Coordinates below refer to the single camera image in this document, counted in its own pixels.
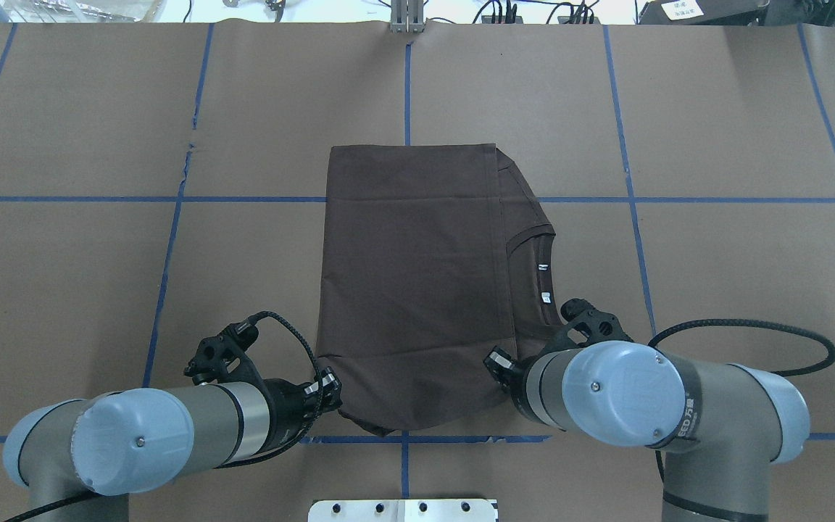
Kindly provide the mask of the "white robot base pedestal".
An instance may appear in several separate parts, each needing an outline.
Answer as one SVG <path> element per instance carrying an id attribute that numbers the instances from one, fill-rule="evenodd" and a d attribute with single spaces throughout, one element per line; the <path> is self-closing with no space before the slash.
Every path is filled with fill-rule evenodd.
<path id="1" fill-rule="evenodd" d="M 499 521 L 498 503 L 481 498 L 317 501 L 308 521 Z"/>

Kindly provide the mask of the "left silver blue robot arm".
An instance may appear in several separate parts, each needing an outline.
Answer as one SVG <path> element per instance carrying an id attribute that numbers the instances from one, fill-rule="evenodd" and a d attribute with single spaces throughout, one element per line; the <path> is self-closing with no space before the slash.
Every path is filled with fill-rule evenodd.
<path id="1" fill-rule="evenodd" d="M 131 389 L 40 407 L 4 440 L 4 470 L 29 492 L 14 520 L 127 521 L 132 494 L 287 452 L 338 409 L 339 391 L 328 368 L 312 383 Z"/>

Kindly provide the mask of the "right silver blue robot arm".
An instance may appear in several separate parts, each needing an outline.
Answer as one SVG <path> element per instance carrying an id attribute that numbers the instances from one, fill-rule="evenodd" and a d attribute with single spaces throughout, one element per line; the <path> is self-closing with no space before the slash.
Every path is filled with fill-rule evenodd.
<path id="1" fill-rule="evenodd" d="M 601 341 L 526 360 L 494 348 L 491 377 L 533 422 L 662 459 L 663 521 L 766 521 L 770 469 L 810 435 L 798 388 L 740 364 Z"/>

